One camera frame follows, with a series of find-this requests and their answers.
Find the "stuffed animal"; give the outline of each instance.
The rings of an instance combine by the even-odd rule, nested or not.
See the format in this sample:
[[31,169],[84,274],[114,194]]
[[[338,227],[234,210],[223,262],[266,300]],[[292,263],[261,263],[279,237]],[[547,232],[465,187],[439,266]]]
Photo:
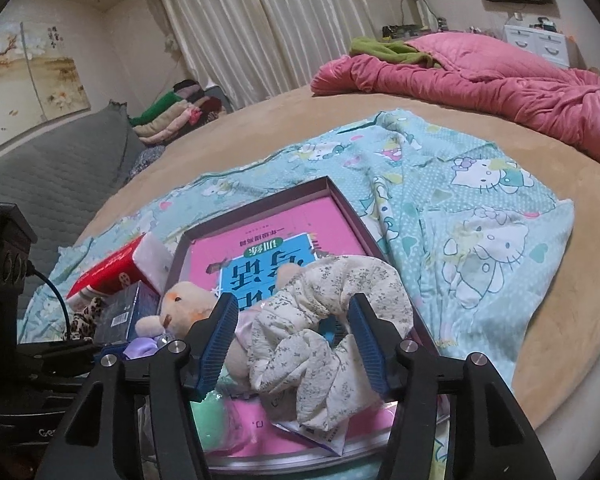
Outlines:
[[138,337],[156,337],[168,330],[181,339],[196,321],[209,317],[217,301],[212,292],[195,283],[176,283],[164,295],[160,315],[139,319],[136,333]]
[[[280,290],[301,272],[298,264],[283,264],[278,268],[276,288]],[[164,295],[159,316],[143,317],[136,322],[138,337],[156,337],[166,330],[176,338],[183,338],[191,325],[199,319],[206,319],[216,306],[213,293],[200,288],[195,283],[179,282]],[[247,348],[251,340],[251,323],[262,311],[264,301],[260,301],[238,316],[238,326],[234,340],[229,346],[224,366],[234,381],[248,382],[249,366]]]

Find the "curtain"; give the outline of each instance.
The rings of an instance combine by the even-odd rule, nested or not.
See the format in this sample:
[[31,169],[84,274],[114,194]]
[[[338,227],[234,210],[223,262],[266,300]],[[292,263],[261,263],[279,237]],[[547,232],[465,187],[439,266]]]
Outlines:
[[367,0],[162,0],[190,72],[237,107],[311,81],[356,36],[373,36]]

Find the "tissue box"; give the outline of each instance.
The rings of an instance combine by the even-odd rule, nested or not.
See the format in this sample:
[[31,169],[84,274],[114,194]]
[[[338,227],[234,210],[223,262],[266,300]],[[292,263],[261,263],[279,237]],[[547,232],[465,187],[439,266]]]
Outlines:
[[115,344],[137,337],[136,321],[158,313],[160,296],[143,282],[136,282],[105,300],[107,306],[100,314],[94,343]]
[[139,236],[85,272],[67,295],[67,305],[80,312],[95,297],[106,298],[135,282],[164,292],[173,257],[151,233]]

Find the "hello kitty print fabric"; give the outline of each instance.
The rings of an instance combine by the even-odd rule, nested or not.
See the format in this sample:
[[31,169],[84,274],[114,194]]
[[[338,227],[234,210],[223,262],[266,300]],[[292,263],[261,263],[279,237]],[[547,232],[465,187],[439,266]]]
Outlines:
[[[511,384],[526,326],[570,236],[573,203],[492,142],[401,109],[248,166],[204,174],[98,238],[61,249],[52,280],[65,294],[139,234],[151,231],[174,251],[193,225],[322,176],[334,181],[397,269],[441,354],[483,352]],[[61,338],[63,330],[58,302],[40,288],[19,341]]]

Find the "beige bed sheet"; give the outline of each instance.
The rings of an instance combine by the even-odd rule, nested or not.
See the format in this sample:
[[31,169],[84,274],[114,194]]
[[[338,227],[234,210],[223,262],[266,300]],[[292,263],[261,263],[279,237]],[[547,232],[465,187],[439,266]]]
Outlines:
[[532,319],[513,379],[538,427],[570,395],[600,353],[600,165],[573,148],[503,119],[384,94],[313,98],[288,92],[210,123],[164,155],[102,207],[81,238],[97,235],[201,173],[266,157],[336,126],[401,107],[427,121],[495,141],[507,155],[575,203],[575,225],[549,294]]

